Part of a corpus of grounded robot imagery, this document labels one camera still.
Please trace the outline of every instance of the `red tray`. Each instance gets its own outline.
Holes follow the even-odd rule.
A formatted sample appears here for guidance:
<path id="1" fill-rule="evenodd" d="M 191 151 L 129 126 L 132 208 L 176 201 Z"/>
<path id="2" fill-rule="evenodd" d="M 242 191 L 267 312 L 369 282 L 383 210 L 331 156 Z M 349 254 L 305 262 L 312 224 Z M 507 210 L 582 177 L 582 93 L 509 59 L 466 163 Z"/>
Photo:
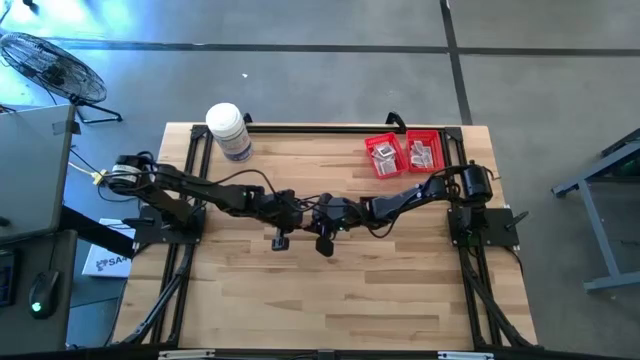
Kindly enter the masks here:
<path id="1" fill-rule="evenodd" d="M 433 167 L 416 167 L 411 163 L 411 146 L 414 141 L 422 141 L 424 146 L 431 148 L 433 156 Z M 444 157 L 442 156 L 442 142 L 436 130 L 407 130 L 407 164 L 409 172 L 435 172 L 444 168 Z"/>
<path id="2" fill-rule="evenodd" d="M 396 151 L 395 161 L 396 161 L 396 172 L 392 172 L 389 174 L 381 175 L 376 168 L 376 164 L 373 161 L 373 155 L 371 153 L 374 150 L 374 146 L 376 144 L 388 142 L 393 146 L 393 149 Z M 367 148 L 367 156 L 369 156 L 369 160 L 371 160 L 371 166 L 373 166 L 373 171 L 376 174 L 378 179 L 386 179 L 392 176 L 397 176 L 402 174 L 407 170 L 407 159 L 404 157 L 404 151 L 402 151 L 402 147 L 400 147 L 400 142 L 394 133 L 387 133 L 384 135 L 368 138 L 364 140 L 364 145 Z"/>

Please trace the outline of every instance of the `gray metal frame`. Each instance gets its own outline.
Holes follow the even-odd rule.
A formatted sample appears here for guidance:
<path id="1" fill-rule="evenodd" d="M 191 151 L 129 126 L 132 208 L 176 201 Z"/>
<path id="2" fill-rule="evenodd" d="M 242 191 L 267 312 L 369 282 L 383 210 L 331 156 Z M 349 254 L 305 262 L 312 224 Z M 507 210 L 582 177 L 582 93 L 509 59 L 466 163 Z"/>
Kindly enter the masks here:
<path id="1" fill-rule="evenodd" d="M 630 161 L 639 154 L 640 141 L 630 141 L 619 147 L 617 150 L 610 152 L 608 155 L 604 156 L 596 164 L 583 171 L 580 175 L 572 178 L 566 183 L 563 183 L 551 189 L 551 192 L 558 198 L 564 197 L 569 191 L 578 189 L 580 190 L 580 194 L 582 194 L 582 200 L 584 201 L 584 205 L 587 208 L 589 220 L 591 221 L 591 226 L 593 227 L 596 239 L 598 240 L 600 251 L 602 252 L 602 256 L 604 257 L 604 262 L 607 265 L 609 276 L 584 282 L 583 286 L 587 292 L 592 290 L 611 289 L 621 286 L 640 284 L 640 271 L 620 273 L 615 256 L 613 255 L 613 251 L 611 250 L 611 246 L 609 244 L 609 238 L 607 237 L 607 233 L 605 232 L 604 226 L 602 225 L 602 219 L 598 214 L 598 210 L 596 209 L 596 205 L 593 202 L 593 198 L 591 196 L 591 190 L 589 189 L 590 179 L 595 179 L 610 172 L 612 169 L 616 168 L 619 165 L 625 164 L 627 161 Z"/>

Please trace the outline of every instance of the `computer mouse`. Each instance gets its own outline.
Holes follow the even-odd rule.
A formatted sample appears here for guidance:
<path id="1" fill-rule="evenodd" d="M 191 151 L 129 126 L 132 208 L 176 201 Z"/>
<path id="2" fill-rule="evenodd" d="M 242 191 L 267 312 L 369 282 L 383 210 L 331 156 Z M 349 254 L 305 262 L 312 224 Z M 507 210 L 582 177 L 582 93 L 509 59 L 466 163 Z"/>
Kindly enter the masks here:
<path id="1" fill-rule="evenodd" d="M 39 273 L 29 290 L 29 312 L 34 319 L 46 319 L 56 311 L 56 290 L 60 272 L 48 270 Z"/>

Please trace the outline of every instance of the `mounting plate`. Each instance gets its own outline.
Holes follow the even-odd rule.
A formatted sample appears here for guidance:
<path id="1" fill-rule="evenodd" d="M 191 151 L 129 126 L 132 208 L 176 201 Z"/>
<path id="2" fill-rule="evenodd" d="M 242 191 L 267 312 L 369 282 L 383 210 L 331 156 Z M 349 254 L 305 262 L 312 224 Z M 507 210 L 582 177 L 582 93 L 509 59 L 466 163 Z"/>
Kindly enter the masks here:
<path id="1" fill-rule="evenodd" d="M 451 243 L 458 247 L 477 246 L 477 239 L 470 239 L 468 234 L 461 230 L 463 229 L 461 224 L 463 212 L 463 208 L 460 207 L 449 209 L 447 212 Z M 486 209 L 484 215 L 488 226 L 480 230 L 482 245 L 517 246 L 520 244 L 515 226 L 510 230 L 505 228 L 514 221 L 511 209 Z"/>
<path id="2" fill-rule="evenodd" d="M 195 221 L 193 229 L 181 231 L 162 229 L 162 215 L 151 206 L 143 206 L 140 210 L 140 218 L 153 218 L 153 226 L 140 226 L 136 228 L 136 236 L 133 239 L 141 244 L 197 244 L 200 242 L 206 210 L 200 208 L 193 214 Z"/>

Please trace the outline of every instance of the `electric fan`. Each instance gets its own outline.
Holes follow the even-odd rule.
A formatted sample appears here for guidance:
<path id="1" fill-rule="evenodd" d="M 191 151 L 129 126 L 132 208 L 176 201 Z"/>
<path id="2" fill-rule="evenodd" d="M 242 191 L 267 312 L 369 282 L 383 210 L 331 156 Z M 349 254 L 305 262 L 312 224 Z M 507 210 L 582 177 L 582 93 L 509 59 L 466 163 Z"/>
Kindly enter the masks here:
<path id="1" fill-rule="evenodd" d="M 61 48 L 35 36 L 12 32 L 0 38 L 2 57 L 20 74 L 47 91 L 69 99 L 75 106 L 88 106 L 115 117 L 85 120 L 85 124 L 122 121 L 119 113 L 96 106 L 106 99 L 104 82 L 91 68 Z"/>

